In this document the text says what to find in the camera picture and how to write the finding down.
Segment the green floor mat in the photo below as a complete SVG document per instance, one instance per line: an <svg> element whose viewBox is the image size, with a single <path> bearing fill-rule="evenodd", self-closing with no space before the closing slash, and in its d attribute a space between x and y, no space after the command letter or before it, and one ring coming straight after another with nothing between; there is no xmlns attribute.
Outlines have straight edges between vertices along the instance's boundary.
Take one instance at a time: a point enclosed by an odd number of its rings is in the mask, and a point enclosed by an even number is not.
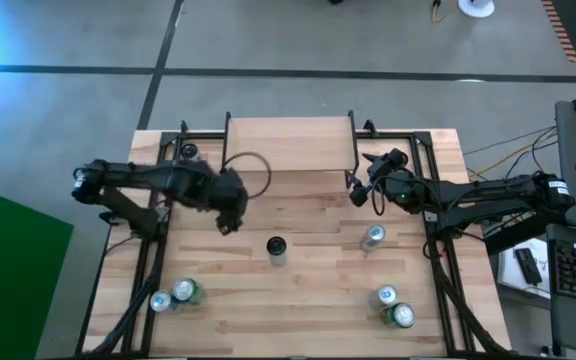
<svg viewBox="0 0 576 360"><path fill-rule="evenodd" d="M0 196L0 360L33 360L73 226Z"/></svg>

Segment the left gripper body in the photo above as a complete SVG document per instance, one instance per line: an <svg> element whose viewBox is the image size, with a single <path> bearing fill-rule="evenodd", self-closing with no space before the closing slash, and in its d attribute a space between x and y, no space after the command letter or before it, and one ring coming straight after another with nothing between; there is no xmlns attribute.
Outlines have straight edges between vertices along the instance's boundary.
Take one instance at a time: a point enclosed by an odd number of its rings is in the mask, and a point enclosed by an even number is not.
<svg viewBox="0 0 576 360"><path fill-rule="evenodd" d="M203 211L229 212L243 215L247 208L248 192L243 180L234 168L203 174Z"/></svg>

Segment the black phone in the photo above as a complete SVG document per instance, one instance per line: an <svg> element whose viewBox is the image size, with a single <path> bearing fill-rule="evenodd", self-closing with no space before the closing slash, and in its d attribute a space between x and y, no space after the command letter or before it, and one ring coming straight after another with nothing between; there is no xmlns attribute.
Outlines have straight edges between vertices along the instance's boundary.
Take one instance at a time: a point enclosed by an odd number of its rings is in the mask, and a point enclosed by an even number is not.
<svg viewBox="0 0 576 360"><path fill-rule="evenodd" d="M541 274L537 268L535 258L529 248L518 248L513 250L518 261L524 280L527 284L537 285L542 282Z"/></svg>

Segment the green Sprite can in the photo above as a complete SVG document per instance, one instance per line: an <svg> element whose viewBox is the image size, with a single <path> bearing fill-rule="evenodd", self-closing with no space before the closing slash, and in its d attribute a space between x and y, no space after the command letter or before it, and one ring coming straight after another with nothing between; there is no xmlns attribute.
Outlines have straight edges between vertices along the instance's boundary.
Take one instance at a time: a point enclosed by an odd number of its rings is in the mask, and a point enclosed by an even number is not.
<svg viewBox="0 0 576 360"><path fill-rule="evenodd" d="M415 324L416 314L407 303L397 303L383 309L380 318L384 325L389 327L410 328Z"/></svg>
<svg viewBox="0 0 576 360"><path fill-rule="evenodd" d="M177 301L191 305L200 305L205 298L203 287L192 278L178 280L172 288L172 294Z"/></svg>

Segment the black aluminium table frame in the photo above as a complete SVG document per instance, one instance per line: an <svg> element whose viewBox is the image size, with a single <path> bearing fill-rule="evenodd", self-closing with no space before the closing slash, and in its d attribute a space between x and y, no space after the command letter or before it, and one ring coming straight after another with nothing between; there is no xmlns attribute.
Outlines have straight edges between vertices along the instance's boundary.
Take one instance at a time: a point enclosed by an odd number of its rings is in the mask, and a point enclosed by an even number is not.
<svg viewBox="0 0 576 360"><path fill-rule="evenodd" d="M355 129L363 153L399 148L416 173L454 182L467 178L452 129L380 130L371 138ZM213 166L222 163L225 132L138 131L130 158L140 164L169 159L182 141L199 145ZM85 360L198 358L390 358L445 356L480 343L433 279L422 248L431 221L388 205L383 216L355 207L347 190L319 176L242 173L254 194L242 228L221 235L211 213L181 206L170 212L165 237L140 242L125 225L114 227L103 248L96 289L76 352ZM366 229L380 224L385 240L360 249ZM267 241L287 243L286 263L269 261ZM179 303L157 313L158 290L192 278L204 289L200 305ZM415 311L410 328L389 327L369 306L377 287L393 285L397 303Z"/></svg>

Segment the white Celsius Peach Vibe can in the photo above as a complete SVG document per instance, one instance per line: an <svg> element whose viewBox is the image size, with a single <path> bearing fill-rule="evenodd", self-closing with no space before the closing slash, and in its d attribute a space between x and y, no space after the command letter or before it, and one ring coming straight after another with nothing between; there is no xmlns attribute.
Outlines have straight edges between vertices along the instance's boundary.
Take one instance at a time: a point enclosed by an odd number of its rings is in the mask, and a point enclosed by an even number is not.
<svg viewBox="0 0 576 360"><path fill-rule="evenodd" d="M283 267L286 263L287 243L279 236L271 237L266 244L269 261L275 267Z"/></svg>

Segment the blue and silver slim can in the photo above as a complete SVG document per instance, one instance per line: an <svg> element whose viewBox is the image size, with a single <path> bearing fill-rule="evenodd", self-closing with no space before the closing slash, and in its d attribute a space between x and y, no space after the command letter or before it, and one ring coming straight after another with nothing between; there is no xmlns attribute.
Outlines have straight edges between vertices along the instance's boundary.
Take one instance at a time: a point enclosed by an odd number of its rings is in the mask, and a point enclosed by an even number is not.
<svg viewBox="0 0 576 360"><path fill-rule="evenodd" d="M179 303L168 291L158 290L150 297L149 305L153 311L163 313L175 311Z"/></svg>
<svg viewBox="0 0 576 360"><path fill-rule="evenodd" d="M381 310L395 305L398 293L393 285L385 284L375 288L368 296L369 306L374 310Z"/></svg>
<svg viewBox="0 0 576 360"><path fill-rule="evenodd" d="M386 230L380 224L370 225L360 240L360 249L364 252L372 252L385 240Z"/></svg>

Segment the wooden shelf with black frame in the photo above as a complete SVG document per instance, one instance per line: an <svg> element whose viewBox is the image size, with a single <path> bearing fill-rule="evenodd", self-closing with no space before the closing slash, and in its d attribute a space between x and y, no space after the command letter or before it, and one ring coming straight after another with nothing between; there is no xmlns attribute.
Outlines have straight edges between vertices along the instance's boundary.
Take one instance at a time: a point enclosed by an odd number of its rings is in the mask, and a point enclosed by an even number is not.
<svg viewBox="0 0 576 360"><path fill-rule="evenodd" d="M222 165L240 173L319 176L340 190L359 166L354 114L227 117Z"/></svg>

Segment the white paper sheet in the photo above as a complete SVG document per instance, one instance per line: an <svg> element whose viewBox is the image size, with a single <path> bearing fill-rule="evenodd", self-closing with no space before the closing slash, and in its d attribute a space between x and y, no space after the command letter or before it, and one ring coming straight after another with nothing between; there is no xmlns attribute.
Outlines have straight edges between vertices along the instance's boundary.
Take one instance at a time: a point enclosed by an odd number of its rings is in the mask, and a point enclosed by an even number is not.
<svg viewBox="0 0 576 360"><path fill-rule="evenodd" d="M518 258L518 251L523 249L527 249L532 257L539 275L537 280L529 282L524 275L522 263ZM519 290L525 295L550 299L547 243L544 240L532 238L501 252L498 257L497 283Z"/></svg>

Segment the white round stand base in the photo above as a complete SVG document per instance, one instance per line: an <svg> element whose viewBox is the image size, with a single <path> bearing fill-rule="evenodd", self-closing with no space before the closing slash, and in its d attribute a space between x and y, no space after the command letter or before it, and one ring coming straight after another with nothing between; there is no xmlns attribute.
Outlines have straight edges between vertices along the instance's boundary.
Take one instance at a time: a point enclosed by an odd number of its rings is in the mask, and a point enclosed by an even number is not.
<svg viewBox="0 0 576 360"><path fill-rule="evenodd" d="M487 18L495 10L493 0L458 0L457 5L463 14L476 19Z"/></svg>

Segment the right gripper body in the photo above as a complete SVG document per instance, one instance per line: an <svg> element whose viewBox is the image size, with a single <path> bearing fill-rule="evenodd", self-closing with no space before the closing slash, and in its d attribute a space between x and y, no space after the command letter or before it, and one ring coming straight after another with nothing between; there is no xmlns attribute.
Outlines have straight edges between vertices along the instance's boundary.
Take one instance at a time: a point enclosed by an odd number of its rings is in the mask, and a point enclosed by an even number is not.
<svg viewBox="0 0 576 360"><path fill-rule="evenodd" d="M426 190L423 183L406 171L393 171L385 180L385 197L410 214L424 209Z"/></svg>

